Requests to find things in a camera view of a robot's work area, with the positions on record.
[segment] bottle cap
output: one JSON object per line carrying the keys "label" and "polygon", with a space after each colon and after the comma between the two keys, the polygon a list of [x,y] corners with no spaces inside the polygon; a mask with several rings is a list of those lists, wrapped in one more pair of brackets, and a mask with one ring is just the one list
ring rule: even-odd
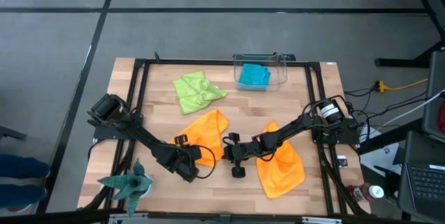
{"label": "bottle cap", "polygon": [[385,195],[383,189],[379,186],[370,186],[369,194],[375,199],[380,199]]}

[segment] yellow cable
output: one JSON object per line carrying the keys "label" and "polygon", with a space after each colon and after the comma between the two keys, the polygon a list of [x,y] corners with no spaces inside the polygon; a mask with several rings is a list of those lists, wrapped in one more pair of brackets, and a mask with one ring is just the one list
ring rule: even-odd
{"label": "yellow cable", "polygon": [[411,84],[409,84],[409,85],[401,86],[401,87],[398,87],[398,88],[388,88],[388,87],[385,86],[385,90],[402,90],[402,89],[409,88],[409,87],[415,86],[415,85],[417,85],[417,84],[423,83],[423,82],[425,82],[425,81],[427,81],[427,80],[428,80],[428,79],[423,79],[423,80],[421,80],[421,81],[416,81],[416,82],[411,83]]}

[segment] wooden table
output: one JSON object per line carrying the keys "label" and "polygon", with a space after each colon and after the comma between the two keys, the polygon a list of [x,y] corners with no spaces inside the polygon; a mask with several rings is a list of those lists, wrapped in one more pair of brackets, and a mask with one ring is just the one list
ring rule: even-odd
{"label": "wooden table", "polygon": [[[133,64],[133,58],[116,59],[108,93],[122,98],[127,97]],[[321,63],[321,68],[326,96],[342,95],[343,88],[337,64]],[[212,102],[209,107],[197,113],[182,115],[172,82],[179,79],[182,74],[198,70],[203,70],[206,78],[227,91],[228,95],[224,99]],[[222,137],[229,132],[236,132],[240,134],[241,141],[250,141],[251,136],[261,133],[266,124],[272,120],[283,126],[296,119],[302,108],[309,103],[305,69],[288,67],[287,70],[288,81],[279,91],[239,91],[234,85],[233,66],[151,64],[142,109],[145,116],[143,125],[157,138],[170,141],[194,120],[218,109],[229,120],[229,126]],[[314,90],[318,96],[315,73],[312,76]],[[137,90],[133,105],[136,104]],[[255,159],[243,161],[246,171],[246,177],[243,179],[233,178],[232,164],[222,160],[217,163],[215,171],[209,178],[197,178],[190,184],[161,167],[155,162],[149,150],[136,142],[133,162],[139,158],[145,171],[154,178],[152,195],[140,200],[137,211],[326,215],[320,163],[311,133],[302,132],[289,141],[301,156],[306,180],[274,200],[268,199],[263,192]],[[105,141],[92,151],[79,198],[79,207],[88,204],[99,192],[102,185],[97,180],[109,176],[115,147],[116,141]],[[344,184],[363,183],[359,159],[355,152],[347,145],[337,145],[337,154],[346,155],[348,158],[348,168],[340,169]],[[207,167],[198,166],[202,175],[209,171]],[[339,212],[337,192],[332,182],[330,188],[334,209]],[[361,202],[360,206],[370,212],[367,202]]]}

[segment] wire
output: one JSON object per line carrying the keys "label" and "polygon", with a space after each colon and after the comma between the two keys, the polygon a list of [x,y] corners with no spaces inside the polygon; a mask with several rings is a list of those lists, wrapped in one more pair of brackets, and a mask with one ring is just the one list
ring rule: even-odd
{"label": "wire", "polygon": [[360,92],[360,91],[364,91],[364,90],[369,90],[369,88],[362,88],[362,89],[357,89],[357,90],[345,91],[345,94]]}
{"label": "wire", "polygon": [[[308,104],[303,108],[303,110],[302,110],[302,112],[301,112],[301,115],[305,114],[306,109],[307,109],[309,106],[311,106],[311,105],[312,105],[312,103],[308,103]],[[312,106],[311,109],[309,110],[309,112],[312,112],[312,111],[315,109],[315,107],[316,107],[316,106]],[[299,119],[298,123],[296,123],[296,124],[300,124],[301,121],[302,121],[302,119],[303,119],[303,117],[301,117],[301,118]],[[255,156],[257,156],[257,157],[258,157],[259,159],[261,159],[262,161],[265,161],[265,162],[272,161],[272,159],[273,159],[273,157],[275,156],[275,153],[276,153],[276,151],[277,151],[277,146],[278,146],[278,141],[275,142],[275,144],[274,144],[274,146],[273,146],[272,155],[270,156],[269,159],[265,159],[265,158],[263,158],[264,156],[269,155],[269,154],[262,154],[262,155],[261,155],[261,154],[258,153],[258,152],[254,152],[254,154],[255,154]]]}
{"label": "wire", "polygon": [[440,91],[439,93],[437,93],[435,96],[431,97],[431,98],[430,98],[429,100],[427,100],[426,102],[424,102],[424,103],[422,103],[422,104],[416,106],[415,108],[409,110],[408,112],[403,113],[403,114],[401,114],[401,115],[395,117],[394,119],[392,119],[392,120],[390,120],[390,121],[384,123],[381,127],[379,127],[379,128],[377,128],[376,130],[374,130],[374,132],[375,132],[375,131],[378,131],[379,129],[381,129],[382,127],[388,125],[389,123],[391,123],[391,122],[393,122],[393,121],[395,121],[395,120],[397,120],[397,119],[400,119],[400,118],[402,118],[403,116],[408,115],[408,114],[410,114],[410,113],[416,111],[417,109],[420,109],[422,106],[425,106],[426,104],[430,103],[431,101],[433,101],[434,99],[436,99],[437,97],[439,97],[443,92],[445,92],[445,89],[443,89],[442,91]]}
{"label": "wire", "polygon": [[369,141],[369,136],[370,136],[369,132],[371,131],[371,125],[369,124],[369,117],[368,117],[368,114],[362,110],[356,110],[356,111],[362,112],[364,114],[364,116],[366,117],[366,134],[362,134],[359,136],[359,138],[360,138],[361,136],[366,135],[366,142],[364,144],[364,146],[366,147],[366,145],[368,144],[368,141]]}
{"label": "wire", "polygon": [[375,115],[372,115],[372,116],[370,117],[370,119],[372,119],[372,118],[374,118],[374,117],[377,117],[377,116],[384,115],[384,114],[386,114],[387,112],[392,111],[392,110],[394,110],[394,109],[398,109],[398,108],[401,108],[401,107],[403,107],[403,106],[408,106],[408,105],[414,104],[414,103],[416,103],[416,102],[422,102],[422,101],[425,101],[425,99],[416,99],[415,101],[408,102],[408,103],[405,103],[405,104],[401,104],[401,105],[396,106],[396,107],[391,108],[391,109],[386,109],[386,110],[384,110],[384,111],[381,112],[381,113],[376,113]]}
{"label": "wire", "polygon": [[397,105],[409,102],[410,100],[417,99],[417,98],[419,98],[419,97],[421,97],[422,95],[425,95],[425,94],[426,94],[426,90],[425,90],[425,92],[421,93],[420,95],[414,96],[413,98],[407,99],[407,100],[405,100],[403,102],[399,102],[399,103],[395,103],[395,104],[389,105],[389,106],[387,106],[386,110],[388,110],[391,106],[397,106]]}
{"label": "wire", "polygon": [[205,146],[203,146],[203,145],[195,144],[194,146],[198,146],[198,147],[202,147],[202,148],[204,148],[204,149],[207,149],[207,150],[211,153],[211,156],[213,157],[213,167],[211,168],[210,173],[209,173],[208,175],[204,176],[204,177],[200,177],[200,176],[196,175],[196,177],[199,178],[199,179],[206,179],[206,178],[208,178],[208,177],[214,172],[214,170],[215,170],[215,167],[216,167],[216,157],[215,157],[215,154],[210,150],[210,148],[205,147]]}
{"label": "wire", "polygon": [[[365,96],[365,95],[368,95],[368,94],[372,93],[372,91],[374,91],[375,87],[376,87],[376,85],[374,84],[370,88],[363,88],[363,89],[354,90],[354,91],[346,91],[345,94],[353,96],[353,97],[361,97],[361,96]],[[353,92],[357,92],[357,91],[361,91],[361,90],[368,90],[368,92],[362,93],[360,95],[352,94]]]}
{"label": "wire", "polygon": [[91,151],[92,149],[99,143],[101,143],[102,141],[104,141],[105,139],[97,139],[97,141],[95,143],[93,143],[90,147],[90,149],[88,149],[88,160],[90,160],[90,156],[91,156]]}
{"label": "wire", "polygon": [[364,107],[363,107],[363,109],[362,109],[362,112],[359,113],[358,115],[362,115],[363,112],[364,112],[364,110],[368,107],[369,100],[371,99],[371,92],[372,92],[372,91],[370,91],[369,94],[368,94],[368,99],[367,99],[366,104],[364,105]]}
{"label": "wire", "polygon": [[414,82],[414,83],[408,84],[408,85],[406,85],[406,86],[401,86],[401,87],[398,87],[398,88],[388,88],[388,87],[385,86],[385,90],[392,90],[392,91],[402,90],[402,89],[409,88],[409,87],[415,86],[415,85],[417,85],[417,84],[423,83],[423,82],[425,82],[425,81],[427,81],[427,80],[428,80],[428,79],[423,79],[423,80],[416,81],[416,82]]}
{"label": "wire", "polygon": [[226,139],[230,140],[230,138],[229,138],[228,136],[222,138],[222,141],[223,141],[223,143],[225,143],[225,145],[233,145],[233,144],[231,144],[231,143],[228,143],[228,142],[226,141]]}

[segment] person's leg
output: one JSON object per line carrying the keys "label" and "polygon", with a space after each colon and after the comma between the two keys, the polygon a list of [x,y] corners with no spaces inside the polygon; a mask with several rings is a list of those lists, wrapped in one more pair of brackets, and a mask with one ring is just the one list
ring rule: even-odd
{"label": "person's leg", "polygon": [[43,178],[48,175],[49,166],[34,158],[0,154],[0,177],[15,179]]}
{"label": "person's leg", "polygon": [[0,185],[0,208],[26,207],[45,197],[43,186]]}

